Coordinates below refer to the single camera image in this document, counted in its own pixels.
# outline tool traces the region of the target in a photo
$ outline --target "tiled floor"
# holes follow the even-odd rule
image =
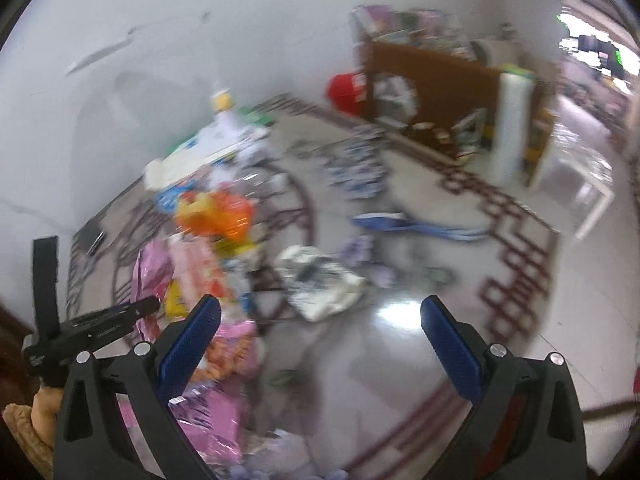
[[[564,111],[583,112],[564,103]],[[588,124],[576,121],[575,124]],[[640,250],[638,221],[625,161],[593,128],[576,132],[612,165],[616,197],[598,224],[578,241],[569,210],[548,193],[513,184],[509,193],[558,229],[563,236],[559,275],[552,305],[527,357],[564,355],[582,408],[632,395],[636,371],[636,335],[640,324]],[[483,172],[486,162],[474,167]],[[626,439],[630,416],[585,426],[589,463],[601,471]]]

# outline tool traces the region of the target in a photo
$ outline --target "metal bolt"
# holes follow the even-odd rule
[[[147,355],[151,350],[151,345],[147,342],[138,343],[134,349],[133,353],[135,355]]]
[[[87,350],[82,350],[77,356],[76,361],[80,364],[85,363],[89,360],[91,354]]]
[[[564,364],[564,357],[562,357],[558,352],[553,352],[551,354],[551,362],[555,365],[562,366]]]
[[[496,357],[504,357],[505,355],[507,355],[507,349],[502,346],[500,343],[494,343],[489,347],[489,351],[491,352],[492,355],[495,355]]]

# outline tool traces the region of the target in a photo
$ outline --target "white wall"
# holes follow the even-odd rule
[[[564,33],[556,16],[562,9],[562,0],[502,1],[506,19],[515,26],[524,49],[540,59],[558,62],[558,44]]]
[[[72,233],[210,120],[212,79],[243,103],[319,99],[352,66],[349,10],[379,2],[456,12],[470,37],[500,22],[497,0],[33,0],[0,52],[0,300],[31,321],[31,239],[61,235],[64,285]]]

